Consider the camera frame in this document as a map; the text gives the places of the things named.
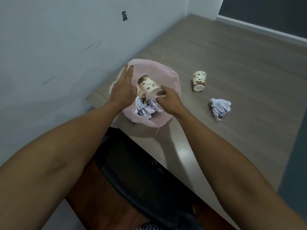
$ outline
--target person's right arm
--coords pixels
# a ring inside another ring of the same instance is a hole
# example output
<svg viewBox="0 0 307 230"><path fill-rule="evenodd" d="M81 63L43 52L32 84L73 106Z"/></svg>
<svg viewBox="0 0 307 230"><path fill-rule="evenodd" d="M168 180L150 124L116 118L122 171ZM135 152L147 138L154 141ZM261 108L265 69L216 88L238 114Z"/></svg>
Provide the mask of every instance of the person's right arm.
<svg viewBox="0 0 307 230"><path fill-rule="evenodd" d="M195 118L175 90L162 86L158 104L182 126L221 206L242 229L307 229L260 171L236 148Z"/></svg>

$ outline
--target plastic bag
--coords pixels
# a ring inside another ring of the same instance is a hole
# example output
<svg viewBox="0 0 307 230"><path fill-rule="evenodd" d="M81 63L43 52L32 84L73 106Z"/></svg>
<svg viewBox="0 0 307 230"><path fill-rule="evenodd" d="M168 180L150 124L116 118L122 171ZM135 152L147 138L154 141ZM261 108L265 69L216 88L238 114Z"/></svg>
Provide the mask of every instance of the plastic bag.
<svg viewBox="0 0 307 230"><path fill-rule="evenodd" d="M181 95L179 78L174 70L152 60L133 59L128 63L128 67L131 65L134 65L132 85L137 86L138 79L147 74L148 77L154 80L158 85L165 85L173 88L179 96ZM118 74L117 80L110 86L109 94L111 94L113 85L120 78L122 71L123 69ZM162 127L173 117L172 115L163 111L161 113L154 113L151 119L147 119L135 113L135 102L133 102L131 106L127 107L122 112L130 121L134 123L143 123L149 127Z"/></svg>

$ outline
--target tabletop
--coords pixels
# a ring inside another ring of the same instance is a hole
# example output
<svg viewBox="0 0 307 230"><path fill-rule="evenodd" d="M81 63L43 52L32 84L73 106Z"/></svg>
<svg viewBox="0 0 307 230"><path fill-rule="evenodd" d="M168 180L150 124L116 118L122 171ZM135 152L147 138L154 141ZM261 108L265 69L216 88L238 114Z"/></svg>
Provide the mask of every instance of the tabletop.
<svg viewBox="0 0 307 230"><path fill-rule="evenodd" d="M307 49L189 15L135 58L154 60L176 71L186 108L250 159L278 189L307 107ZM193 91L196 71L207 73L202 92ZM102 106L117 74L86 100L96 108ZM232 103L221 122L209 109L211 98ZM123 113L114 124L237 227L219 204L175 118L158 132L130 122Z"/></svg>

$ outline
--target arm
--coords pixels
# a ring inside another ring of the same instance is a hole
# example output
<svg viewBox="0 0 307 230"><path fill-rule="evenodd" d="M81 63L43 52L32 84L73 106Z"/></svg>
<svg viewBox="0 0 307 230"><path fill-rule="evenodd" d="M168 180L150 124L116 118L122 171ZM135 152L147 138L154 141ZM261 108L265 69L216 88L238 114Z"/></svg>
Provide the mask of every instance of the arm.
<svg viewBox="0 0 307 230"><path fill-rule="evenodd" d="M242 230L307 229L242 153L196 119L173 89L162 89L166 97L157 102L179 121L221 206Z"/></svg>
<svg viewBox="0 0 307 230"><path fill-rule="evenodd" d="M125 67L110 100L33 140L0 168L2 229L41 229L77 182L116 115L132 104L133 66Z"/></svg>

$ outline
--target wooden table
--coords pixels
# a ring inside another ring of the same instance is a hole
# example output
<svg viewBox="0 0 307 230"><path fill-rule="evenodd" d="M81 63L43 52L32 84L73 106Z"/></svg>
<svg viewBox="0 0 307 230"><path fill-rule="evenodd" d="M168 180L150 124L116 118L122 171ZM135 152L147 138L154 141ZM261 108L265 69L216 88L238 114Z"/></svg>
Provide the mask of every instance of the wooden table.
<svg viewBox="0 0 307 230"><path fill-rule="evenodd" d="M240 150L278 189L307 107L306 48L189 15L136 58L174 69L186 108ZM200 70L207 73L206 87L194 92L192 74ZM86 100L96 108L102 106L117 74ZM232 103L222 122L212 117L211 98ZM114 124L236 226L220 206L175 118L157 133L122 113Z"/></svg>

